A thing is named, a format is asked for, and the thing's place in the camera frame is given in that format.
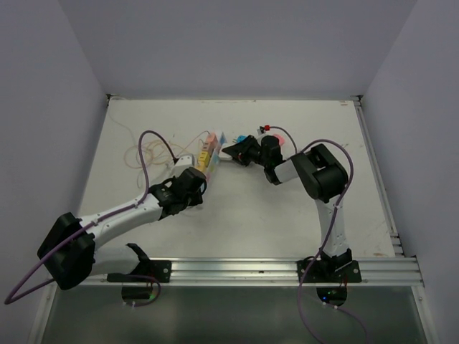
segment white table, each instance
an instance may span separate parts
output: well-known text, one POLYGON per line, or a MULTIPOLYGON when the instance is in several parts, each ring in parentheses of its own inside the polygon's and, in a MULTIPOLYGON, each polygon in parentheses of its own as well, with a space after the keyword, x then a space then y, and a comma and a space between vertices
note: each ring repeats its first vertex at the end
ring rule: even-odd
MULTIPOLYGON (((228 140, 255 134, 264 124, 283 126, 298 148, 317 138, 342 144, 355 164, 354 182, 344 199, 346 235, 355 257, 393 257, 389 226, 352 102, 112 100, 105 119, 80 215, 94 214, 141 193, 138 170, 123 155, 145 129, 186 145, 203 130, 223 130, 228 140)), ((146 140, 155 140, 154 136, 146 140)), ((198 145, 190 150, 197 153, 198 145)), ((339 150, 333 154, 347 168, 339 150)), ((286 138, 283 153, 293 147, 286 138)), ((150 179, 165 166, 148 169, 150 179)), ((152 257, 305 257, 316 253, 321 234, 316 205, 296 179, 269 184, 261 166, 222 162, 202 210, 190 209, 138 227, 108 243, 137 243, 152 257)))

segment blue object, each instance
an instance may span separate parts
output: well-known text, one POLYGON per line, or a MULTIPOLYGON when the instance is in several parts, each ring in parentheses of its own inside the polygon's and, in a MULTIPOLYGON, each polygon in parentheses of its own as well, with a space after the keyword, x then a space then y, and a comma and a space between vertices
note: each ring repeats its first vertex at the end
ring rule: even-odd
POLYGON ((239 135, 239 136, 237 136, 236 143, 239 143, 239 142, 245 140, 246 137, 247 137, 247 136, 245 136, 245 135, 239 135))

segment pink object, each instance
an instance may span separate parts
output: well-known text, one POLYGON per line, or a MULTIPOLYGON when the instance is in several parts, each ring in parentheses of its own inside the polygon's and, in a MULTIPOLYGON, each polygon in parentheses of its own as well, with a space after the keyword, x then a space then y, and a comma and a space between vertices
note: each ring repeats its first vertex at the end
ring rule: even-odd
POLYGON ((273 134, 273 136, 274 136, 275 138, 278 138, 278 139, 279 139, 279 145, 280 145, 280 146, 282 146, 282 145, 285 143, 285 139, 284 139, 282 136, 280 136, 279 134, 273 134))

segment cable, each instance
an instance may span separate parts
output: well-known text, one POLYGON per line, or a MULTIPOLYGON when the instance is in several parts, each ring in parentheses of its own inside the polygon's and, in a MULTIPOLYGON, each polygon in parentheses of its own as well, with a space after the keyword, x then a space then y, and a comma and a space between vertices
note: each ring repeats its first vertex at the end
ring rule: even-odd
POLYGON ((135 303, 133 301, 131 304, 128 304, 128 305, 133 306, 133 307, 143 307, 143 306, 151 305, 153 302, 155 302, 158 299, 159 295, 161 294, 161 285, 159 284, 159 281, 155 277, 142 276, 142 275, 139 275, 139 274, 132 274, 132 275, 130 275, 130 277, 138 278, 138 279, 141 279, 141 280, 147 280, 147 281, 150 281, 152 284, 155 283, 156 285, 158 285, 158 292, 156 293, 156 295, 152 295, 152 297, 150 297, 150 300, 148 300, 146 302, 135 303))
MULTIPOLYGON (((349 153, 347 152, 347 150, 345 150, 343 147, 341 147, 338 143, 336 143, 335 141, 332 141, 332 140, 328 140, 326 138, 323 138, 323 139, 318 139, 318 140, 314 140, 313 142, 309 143, 305 148, 303 148, 302 150, 300 150, 300 153, 304 153, 306 150, 308 150, 311 146, 317 144, 317 143, 329 143, 331 145, 334 145, 335 147, 337 147, 339 150, 341 150, 341 152, 343 152, 343 154, 346 156, 348 162, 349 162, 349 181, 348 183, 346 184, 346 187, 344 188, 343 192, 341 193, 341 195, 339 195, 338 199, 336 200, 336 203, 334 204, 334 210, 333 210, 333 214, 331 215, 331 220, 330 220, 330 227, 328 228, 328 231, 327 231, 327 234, 325 235, 325 239, 323 240, 323 243, 322 245, 319 247, 316 255, 313 257, 313 259, 309 262, 308 266, 305 268, 304 270, 304 273, 301 275, 301 278, 300 278, 300 284, 298 286, 298 293, 297 293, 297 303, 298 303, 298 311, 300 313, 300 318, 301 320, 303 321, 303 324, 305 325, 306 329, 308 329, 309 333, 318 341, 320 342, 321 344, 326 344, 325 340, 323 340, 321 338, 321 336, 319 336, 313 329, 312 327, 310 326, 306 316, 304 315, 304 312, 303 312, 303 308, 301 307, 301 295, 302 295, 302 289, 303 289, 303 283, 304 283, 304 279, 306 278, 306 275, 308 274, 308 271, 309 269, 312 267, 312 265, 314 264, 315 261, 317 261, 318 257, 321 255, 322 251, 323 251, 323 248, 325 247, 327 241, 328 241, 328 238, 330 237, 330 234, 331 234, 331 230, 333 229, 333 226, 335 224, 335 220, 336 220, 336 216, 338 214, 338 209, 339 209, 339 204, 341 203, 341 201, 343 200, 343 197, 344 195, 346 194, 346 192, 349 190, 349 187, 352 183, 352 180, 354 178, 354 163, 352 162, 352 158, 351 156, 349 155, 349 153)), ((347 315, 351 316, 352 318, 354 318, 361 326, 362 328, 364 329, 364 332, 365 332, 365 343, 368 344, 370 343, 370 338, 369 338, 369 333, 368 333, 368 330, 367 328, 365 327, 365 324, 364 322, 357 316, 355 315, 354 313, 348 311, 348 310, 345 310, 343 308, 340 308, 338 307, 338 310, 340 312, 343 312, 343 313, 346 313, 347 315)))
MULTIPOLYGON (((169 149, 169 152, 171 153, 173 159, 175 160, 176 157, 174 155, 174 153, 172 152, 172 149, 171 147, 169 146, 169 144, 166 142, 166 140, 160 135, 158 134, 156 131, 152 131, 152 130, 146 130, 144 131, 140 138, 138 139, 138 152, 139 152, 139 155, 140 155, 140 158, 141 158, 141 165, 142 165, 142 169, 143 169, 143 174, 145 176, 145 191, 143 192, 143 195, 142 197, 140 198, 140 200, 138 201, 137 204, 130 204, 128 206, 124 206, 123 208, 119 208, 119 209, 116 209, 114 211, 111 211, 110 213, 107 213, 105 215, 102 215, 101 217, 99 217, 98 219, 96 219, 95 221, 96 222, 100 222, 100 221, 104 221, 112 216, 115 216, 115 215, 118 215, 120 213, 123 213, 124 211, 127 211, 127 210, 130 210, 132 208, 135 208, 138 204, 141 204, 145 201, 147 195, 148 195, 148 188, 150 187, 149 185, 149 182, 148 182, 148 171, 146 169, 146 165, 145 165, 145 161, 143 159, 143 154, 142 154, 142 140, 143 140, 143 137, 146 135, 146 134, 154 134, 156 136, 158 136, 163 142, 164 144, 166 145, 166 147, 169 149)), ((6 299, 4 301, 4 304, 5 305, 10 305, 11 303, 13 302, 16 302, 17 300, 19 299, 22 299, 24 296, 30 294, 31 292, 34 292, 35 290, 38 290, 39 288, 41 287, 44 287, 45 285, 48 285, 49 283, 51 282, 54 282, 53 279, 49 279, 43 283, 41 283, 40 285, 37 285, 19 295, 16 295, 16 293, 19 291, 19 289, 21 289, 21 287, 29 280, 29 278, 54 254, 56 253, 57 251, 59 251, 61 248, 63 248, 66 244, 68 244, 69 242, 71 242, 73 239, 76 239, 78 238, 81 234, 83 234, 85 231, 87 231, 89 228, 93 227, 95 225, 95 221, 94 222, 90 222, 89 224, 87 224, 86 226, 83 226, 82 228, 78 229, 74 234, 70 235, 68 238, 66 238, 65 240, 63 240, 62 242, 60 242, 58 245, 56 245, 53 249, 51 249, 48 253, 46 253, 43 258, 40 259, 40 261, 38 263, 36 263, 33 268, 31 268, 27 273, 26 275, 18 282, 18 284, 12 289, 12 291, 8 294, 8 296, 6 296, 6 299)))
POLYGON ((283 131, 288 136, 288 138, 290 138, 290 141, 292 141, 293 147, 295 148, 295 154, 298 153, 298 147, 296 146, 295 140, 293 140, 292 135, 290 135, 286 129, 276 125, 270 125, 270 129, 278 129, 283 131))

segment white wall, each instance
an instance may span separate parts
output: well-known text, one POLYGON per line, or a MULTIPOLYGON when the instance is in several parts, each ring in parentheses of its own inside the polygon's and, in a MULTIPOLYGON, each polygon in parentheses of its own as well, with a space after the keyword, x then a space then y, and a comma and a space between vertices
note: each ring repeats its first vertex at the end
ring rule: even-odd
POLYGON ((348 97, 415 0, 60 0, 107 92, 348 97))
POLYGON ((364 96, 364 112, 443 343, 459 342, 458 97, 458 2, 419 0, 364 96))
MULTIPOLYGON (((0 4, 0 296, 37 262, 54 220, 79 206, 104 94, 55 0, 0 4)), ((32 278, 44 279, 44 271, 32 278)), ((40 292, 0 305, 0 343, 25 343, 40 292)))

